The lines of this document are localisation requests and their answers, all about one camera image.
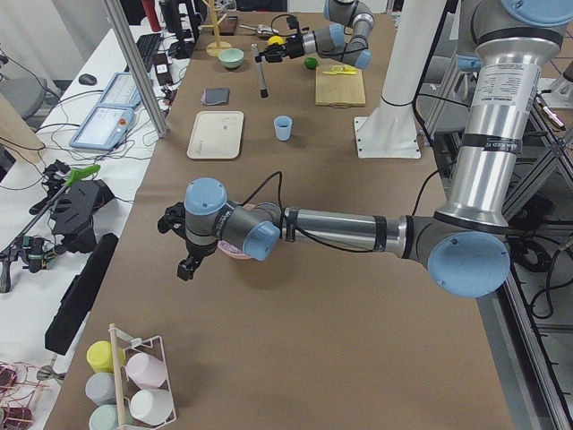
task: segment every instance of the white cup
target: white cup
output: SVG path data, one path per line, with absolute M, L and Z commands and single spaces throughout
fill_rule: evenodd
M 125 372 L 140 388 L 159 388 L 167 379 L 166 364 L 144 352 L 139 352 L 129 359 Z
M 137 391 L 129 403 L 129 410 L 135 419 L 150 426 L 158 426 L 171 415 L 173 397 L 169 391 L 160 388 Z
M 287 141 L 290 139 L 290 133 L 293 129 L 293 118 L 290 116 L 277 116 L 273 121 L 275 125 L 275 134 L 280 141 Z
M 86 382 L 86 396 L 96 405 L 109 405 L 115 403 L 114 375 L 106 372 L 93 374 Z

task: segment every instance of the wooden stand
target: wooden stand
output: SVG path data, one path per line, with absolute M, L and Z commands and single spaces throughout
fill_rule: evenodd
M 219 9 L 215 7 L 215 0 L 209 0 L 208 2 L 202 0 L 202 2 L 206 4 L 207 7 L 209 7 L 210 10 L 209 14 L 211 17 L 211 24 L 203 25 L 203 27 L 207 29 L 212 28 L 213 33 L 215 34 L 215 41 L 207 45 L 207 54 L 209 54 L 210 56 L 218 56 L 219 52 L 225 49 L 229 49 L 231 47 L 230 43 L 221 40 L 221 34 L 218 31 L 218 26 L 222 21 L 226 19 L 227 13 L 224 13 L 223 16 L 221 16 L 221 18 L 217 19 L 217 11 Z

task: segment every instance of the pink cup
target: pink cup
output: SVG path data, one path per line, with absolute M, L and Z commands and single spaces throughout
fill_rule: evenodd
M 150 354 L 139 352 L 129 359 L 125 372 L 142 389 L 159 388 L 167 379 L 167 366 Z

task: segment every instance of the green plastic part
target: green plastic part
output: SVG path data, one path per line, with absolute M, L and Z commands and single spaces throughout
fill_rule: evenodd
M 100 169 L 101 166 L 99 164 L 94 164 L 93 166 L 89 166 L 83 169 L 73 168 L 70 172 L 70 176 L 65 181 L 65 186 L 70 187 L 74 182 L 80 181 L 84 177 L 91 176 L 94 173 L 98 173 Z

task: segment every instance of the robot label sticker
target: robot label sticker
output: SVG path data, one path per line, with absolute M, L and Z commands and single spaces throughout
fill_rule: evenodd
M 493 64 L 482 68 L 480 84 L 475 90 L 473 106 L 513 106 L 520 112 L 531 109 L 531 91 L 541 67 L 537 64 Z
M 483 147 L 484 151 L 490 152 L 511 152 L 512 154 L 520 154 L 523 143 L 515 139 L 507 139 L 505 137 L 488 137 L 486 144 Z

